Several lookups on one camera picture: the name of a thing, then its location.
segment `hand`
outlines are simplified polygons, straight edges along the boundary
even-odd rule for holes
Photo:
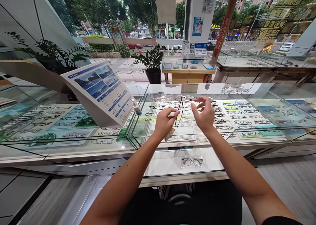
[[[197,123],[198,127],[202,130],[202,132],[206,134],[214,128],[213,123],[215,111],[211,106],[211,100],[208,97],[202,96],[198,99],[194,99],[194,101],[202,102],[198,106],[196,106],[195,104],[191,104],[191,108],[195,118],[195,122]]]
[[[174,112],[174,116],[171,117],[170,119],[167,118],[167,116],[171,113]],[[168,133],[170,133],[171,128],[174,124],[175,119],[177,118],[178,114],[180,111],[174,108],[164,108],[159,114],[157,115],[157,120],[156,120],[156,126],[155,126],[155,131],[153,134],[155,134],[159,139],[163,139],[166,137]]]

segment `plastic bag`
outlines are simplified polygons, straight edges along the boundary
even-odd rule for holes
[[[181,162],[182,162],[181,168],[204,166],[203,157],[201,154],[190,155],[190,156],[183,155],[181,156]]]

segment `display counter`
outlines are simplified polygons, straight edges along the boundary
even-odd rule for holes
[[[194,55],[166,53],[162,59],[162,72],[166,83],[169,83],[168,74],[172,75],[173,84],[203,83],[205,74],[215,74],[217,59],[211,54]]]
[[[314,62],[314,57],[224,50],[218,56],[214,82],[303,83],[315,76]]]
[[[153,133],[157,114],[174,107],[180,110],[175,131],[159,144],[144,183],[165,183],[165,177],[176,183],[179,176],[190,181],[187,176],[193,174],[197,180],[225,177],[194,121],[191,103],[197,104],[193,100],[199,96],[211,99],[215,128],[246,158],[287,149],[292,155],[316,151],[316,84],[126,85],[142,115],[132,113],[122,128],[99,128],[79,102],[54,91],[0,89],[7,102],[0,108],[0,163],[60,175],[115,173]],[[54,97],[40,97],[41,91]],[[194,155],[203,158],[203,165],[183,168],[183,156]]]

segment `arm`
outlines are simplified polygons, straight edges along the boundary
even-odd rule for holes
[[[256,224],[261,225],[265,219],[273,216],[297,220],[260,173],[214,128],[214,109],[210,99],[199,97],[195,101],[203,102],[198,107],[192,104],[196,123],[210,141],[230,180],[243,196]],[[201,114],[197,110],[200,107],[204,107]]]
[[[170,112],[175,112],[175,116],[169,120]],[[158,114],[154,133],[107,182],[80,225],[119,223],[120,215],[138,189],[157,146],[170,132],[178,114],[173,108],[165,108]]]

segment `red car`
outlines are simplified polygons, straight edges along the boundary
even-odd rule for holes
[[[131,49],[142,49],[143,48],[142,45],[138,45],[138,44],[129,44],[128,47]]]

